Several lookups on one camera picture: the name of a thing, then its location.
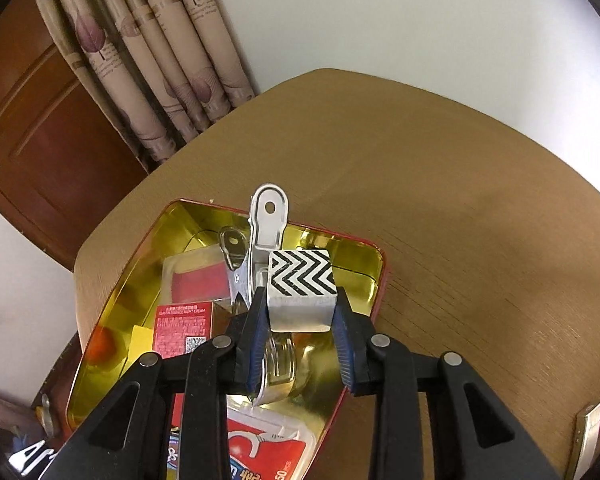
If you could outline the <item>yellow small block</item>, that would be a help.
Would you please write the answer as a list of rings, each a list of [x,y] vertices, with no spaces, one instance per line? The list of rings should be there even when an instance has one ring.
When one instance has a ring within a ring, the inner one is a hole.
[[[152,350],[154,331],[145,326],[134,325],[129,344],[128,359],[133,364],[142,354]]]

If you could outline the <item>gold ribbed metal case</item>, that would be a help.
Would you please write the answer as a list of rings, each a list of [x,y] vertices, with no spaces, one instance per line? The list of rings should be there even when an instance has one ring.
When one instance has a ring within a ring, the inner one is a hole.
[[[576,416],[566,480],[580,480],[590,469],[600,436],[600,402],[588,404]]]

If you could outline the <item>red cream carton box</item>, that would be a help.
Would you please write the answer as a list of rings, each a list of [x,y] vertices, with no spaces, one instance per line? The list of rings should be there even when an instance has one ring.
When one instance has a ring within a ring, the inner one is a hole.
[[[196,350],[211,336],[212,303],[166,304],[155,315],[152,350],[163,359]]]

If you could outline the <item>clear floss pick box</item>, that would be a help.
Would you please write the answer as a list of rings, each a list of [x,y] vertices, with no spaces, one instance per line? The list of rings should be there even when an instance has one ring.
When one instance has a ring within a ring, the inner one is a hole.
[[[317,438],[302,420],[227,400],[231,479],[303,479]]]

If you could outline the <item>silver metal clip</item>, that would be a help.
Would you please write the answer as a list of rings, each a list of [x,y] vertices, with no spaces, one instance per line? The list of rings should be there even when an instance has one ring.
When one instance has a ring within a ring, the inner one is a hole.
[[[254,192],[249,209],[248,234],[234,226],[219,232],[219,244],[227,267],[232,312],[242,313],[252,304],[259,287],[268,280],[268,256],[282,247],[288,219],[288,198],[284,190],[265,183]],[[260,385],[250,396],[254,405],[278,402],[291,394],[296,380],[294,341],[289,334],[268,334]]]

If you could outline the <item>clear box red insert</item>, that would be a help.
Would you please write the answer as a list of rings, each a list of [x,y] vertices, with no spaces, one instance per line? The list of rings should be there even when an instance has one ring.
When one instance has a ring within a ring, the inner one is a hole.
[[[230,298],[227,265],[218,244],[166,258],[162,266],[160,304]]]

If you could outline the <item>zigzag patterned white cube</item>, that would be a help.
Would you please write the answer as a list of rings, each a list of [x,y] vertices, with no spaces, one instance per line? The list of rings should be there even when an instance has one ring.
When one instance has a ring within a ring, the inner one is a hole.
[[[336,302],[337,287],[326,249],[270,252],[266,304],[273,333],[326,333]]]

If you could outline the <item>red toffee tin box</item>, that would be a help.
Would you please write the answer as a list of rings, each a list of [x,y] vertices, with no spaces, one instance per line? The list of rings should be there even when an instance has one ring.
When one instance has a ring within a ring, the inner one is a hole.
[[[114,274],[116,281],[102,298],[95,298],[95,284],[79,286],[78,319],[84,353],[66,409],[71,429],[79,428],[132,365],[128,353],[133,326],[154,330],[157,308],[163,306],[164,260],[218,244],[224,226],[249,231],[242,211],[177,200],[158,215],[126,265]],[[286,227],[283,246],[326,249],[336,283],[346,290],[352,309],[367,316],[376,314],[386,278],[385,256],[378,247],[300,224]],[[212,303],[211,336],[225,332],[230,324],[227,299],[199,302]],[[315,457],[343,399],[336,349],[328,333],[295,334],[292,340],[297,361],[294,388],[290,396],[261,408],[302,420],[317,438]]]

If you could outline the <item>brown wooden door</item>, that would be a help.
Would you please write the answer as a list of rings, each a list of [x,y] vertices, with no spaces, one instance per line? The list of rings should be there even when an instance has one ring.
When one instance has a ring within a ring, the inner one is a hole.
[[[71,269],[147,171],[61,56],[35,0],[0,15],[0,213]]]

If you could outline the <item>beige patterned curtain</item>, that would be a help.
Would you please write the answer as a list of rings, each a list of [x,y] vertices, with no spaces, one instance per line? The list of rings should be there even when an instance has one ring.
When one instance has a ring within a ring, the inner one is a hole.
[[[216,0],[35,0],[78,81],[161,165],[256,95]]]

